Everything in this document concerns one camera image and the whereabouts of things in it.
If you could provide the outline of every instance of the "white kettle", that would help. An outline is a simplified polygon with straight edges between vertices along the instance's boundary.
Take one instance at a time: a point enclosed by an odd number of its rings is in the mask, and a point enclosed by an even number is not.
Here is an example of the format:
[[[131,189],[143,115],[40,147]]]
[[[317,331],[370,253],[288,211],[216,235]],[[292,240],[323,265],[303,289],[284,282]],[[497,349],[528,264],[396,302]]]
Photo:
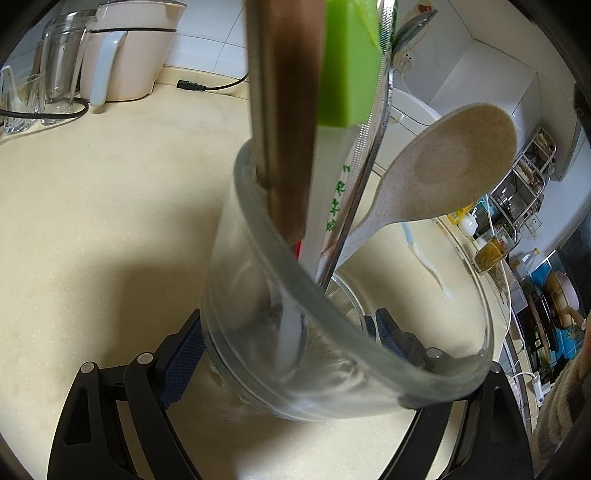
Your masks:
[[[80,73],[80,95],[94,107],[149,94],[187,5],[119,0],[100,5]]]

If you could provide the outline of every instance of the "black cable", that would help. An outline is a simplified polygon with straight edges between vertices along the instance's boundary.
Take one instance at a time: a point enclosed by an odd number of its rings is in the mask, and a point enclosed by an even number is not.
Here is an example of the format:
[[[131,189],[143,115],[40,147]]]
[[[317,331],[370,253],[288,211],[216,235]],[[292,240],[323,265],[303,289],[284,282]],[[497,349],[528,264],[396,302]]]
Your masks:
[[[248,72],[240,80],[237,80],[233,83],[228,83],[227,85],[222,85],[221,87],[206,87],[205,85],[189,82],[188,80],[179,80],[177,82],[177,88],[182,88],[183,90],[196,90],[198,92],[205,92],[208,90],[223,90],[226,88],[235,87],[236,85],[239,85],[240,83],[244,82],[244,80],[246,80],[246,77],[248,77]]]
[[[74,103],[83,105],[83,109],[73,113],[23,113],[23,112],[11,112],[9,110],[0,109],[0,115],[9,118],[28,118],[35,120],[67,120],[72,118],[80,118],[84,115],[88,109],[88,102],[83,98],[74,98]]]

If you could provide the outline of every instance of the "power cord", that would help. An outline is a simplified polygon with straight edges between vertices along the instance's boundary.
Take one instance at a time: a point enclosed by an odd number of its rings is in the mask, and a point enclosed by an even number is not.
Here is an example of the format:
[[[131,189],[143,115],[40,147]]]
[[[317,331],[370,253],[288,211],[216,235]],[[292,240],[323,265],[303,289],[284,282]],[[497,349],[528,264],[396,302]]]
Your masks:
[[[517,375],[513,375],[511,378],[514,380],[517,377],[520,377],[522,375],[527,375],[528,377],[531,377],[534,380],[537,380],[537,377],[532,372],[519,372]]]
[[[244,80],[246,80],[247,77],[248,77],[248,72],[240,80],[237,80],[233,83],[228,83],[227,85],[222,85],[220,87],[206,87],[205,85],[189,82],[188,80],[179,80],[177,82],[177,88],[180,88],[183,90],[196,90],[198,92],[206,92],[209,90],[223,90],[223,89],[235,87],[236,85],[241,84],[242,82],[244,82]]]
[[[409,72],[412,68],[413,68],[413,64],[411,63],[411,61],[409,59],[402,59],[400,61],[400,66],[401,69],[397,69],[400,72],[400,80],[402,81],[402,86],[404,87],[404,90],[406,90],[406,92],[409,95],[414,96],[410,90],[408,89],[408,86],[406,84],[406,74],[407,72]]]
[[[8,118],[27,118],[33,120],[67,120],[73,118],[80,118],[88,111],[88,102],[83,98],[76,97],[74,98],[74,103],[82,105],[82,110],[73,113],[23,113],[11,112],[10,110],[0,109],[0,115]]]

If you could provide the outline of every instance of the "metal rivet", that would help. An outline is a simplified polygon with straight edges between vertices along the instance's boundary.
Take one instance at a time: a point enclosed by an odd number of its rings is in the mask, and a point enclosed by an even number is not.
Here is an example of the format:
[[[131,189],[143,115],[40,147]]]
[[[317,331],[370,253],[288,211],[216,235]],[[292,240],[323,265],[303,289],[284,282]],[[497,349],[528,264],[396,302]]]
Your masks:
[[[433,358],[433,359],[437,359],[437,358],[440,358],[441,356],[443,356],[443,350],[437,348],[436,346],[432,346],[430,348],[427,348],[426,353],[429,358]]]
[[[86,362],[84,365],[80,367],[80,371],[84,374],[89,374],[95,369],[95,365],[92,362]]]
[[[142,353],[138,357],[138,363],[140,365],[148,365],[153,359],[154,359],[154,356],[151,353]]]

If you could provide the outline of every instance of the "wall outlet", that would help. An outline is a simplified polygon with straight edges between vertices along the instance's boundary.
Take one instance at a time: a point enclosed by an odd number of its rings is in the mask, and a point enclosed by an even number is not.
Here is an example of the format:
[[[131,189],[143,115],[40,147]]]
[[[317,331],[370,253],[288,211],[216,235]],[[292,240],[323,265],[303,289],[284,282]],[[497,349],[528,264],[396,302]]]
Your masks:
[[[413,68],[417,68],[419,60],[417,55],[412,50],[407,50],[404,54],[400,55],[398,61],[398,70],[404,73],[410,72]]]

